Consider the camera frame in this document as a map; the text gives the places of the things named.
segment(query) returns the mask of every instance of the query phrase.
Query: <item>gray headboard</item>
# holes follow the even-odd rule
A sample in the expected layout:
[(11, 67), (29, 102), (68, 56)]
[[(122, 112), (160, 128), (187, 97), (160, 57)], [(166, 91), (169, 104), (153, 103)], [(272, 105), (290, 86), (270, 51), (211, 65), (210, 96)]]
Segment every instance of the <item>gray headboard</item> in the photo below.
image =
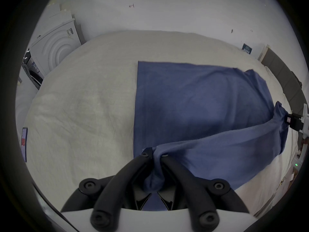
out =
[(284, 62), (268, 46), (263, 49), (259, 60), (278, 79), (292, 112), (302, 115), (304, 103), (307, 103), (307, 101), (302, 91), (302, 84), (294, 73), (290, 71)]

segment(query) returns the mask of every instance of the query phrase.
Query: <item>white duvet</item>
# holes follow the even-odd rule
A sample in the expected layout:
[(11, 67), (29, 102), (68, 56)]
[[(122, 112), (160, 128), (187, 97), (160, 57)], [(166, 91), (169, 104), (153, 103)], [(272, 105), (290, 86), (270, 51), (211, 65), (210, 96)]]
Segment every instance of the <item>white duvet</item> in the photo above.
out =
[[(271, 71), (230, 44), (192, 33), (103, 34), (48, 74), (26, 118), (28, 169), (58, 210), (81, 180), (114, 175), (132, 160), (138, 61), (253, 69), (266, 81), (273, 102), (291, 112)], [(289, 129), (283, 153), (236, 190), (250, 213), (276, 191), (297, 150), (297, 137)]]

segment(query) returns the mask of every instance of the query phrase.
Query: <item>screw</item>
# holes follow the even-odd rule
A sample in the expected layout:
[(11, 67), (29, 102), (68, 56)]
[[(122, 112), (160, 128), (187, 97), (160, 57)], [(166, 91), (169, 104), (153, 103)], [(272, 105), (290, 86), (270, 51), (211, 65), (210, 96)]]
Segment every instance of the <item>screw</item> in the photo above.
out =
[(214, 188), (221, 190), (221, 189), (224, 188), (224, 185), (222, 183), (218, 182), (218, 183), (214, 184)]
[(104, 228), (110, 223), (109, 215), (103, 211), (95, 211), (91, 215), (91, 224)]
[(212, 227), (219, 222), (218, 215), (214, 212), (206, 212), (200, 216), (200, 225), (202, 227)]
[(85, 183), (85, 185), (84, 185), (84, 187), (86, 188), (86, 189), (92, 189), (92, 188), (94, 188), (95, 187), (95, 183), (93, 183), (93, 182), (87, 182), (87, 183)]

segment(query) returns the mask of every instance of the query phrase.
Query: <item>bed frame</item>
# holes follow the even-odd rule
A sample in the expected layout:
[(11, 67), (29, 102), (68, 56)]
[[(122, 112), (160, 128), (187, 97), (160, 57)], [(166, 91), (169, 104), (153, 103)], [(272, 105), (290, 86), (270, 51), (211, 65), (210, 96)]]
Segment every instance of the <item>bed frame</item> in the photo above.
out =
[[(302, 91), (302, 83), (296, 75), (284, 64), (284, 62), (269, 48), (269, 45), (263, 48), (258, 60), (267, 66), (274, 76), (278, 79), (283, 93), (285, 94), (290, 104), (291, 110), (295, 114), (303, 115), (304, 104), (307, 104), (305, 95)], [(298, 133), (298, 149), (302, 147), (302, 133)], [(269, 201), (258, 211), (254, 216), (260, 218), (272, 208), (272, 201), (275, 194)]]

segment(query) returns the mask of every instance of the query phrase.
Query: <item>blue towel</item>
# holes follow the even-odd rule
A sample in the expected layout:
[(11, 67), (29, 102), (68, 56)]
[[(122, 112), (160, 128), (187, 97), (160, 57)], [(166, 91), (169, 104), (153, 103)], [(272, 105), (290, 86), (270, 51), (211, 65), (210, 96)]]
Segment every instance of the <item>blue towel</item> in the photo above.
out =
[(138, 62), (134, 156), (153, 147), (155, 164), (145, 191), (162, 187), (166, 153), (195, 176), (237, 189), (282, 153), (286, 114), (253, 70)]

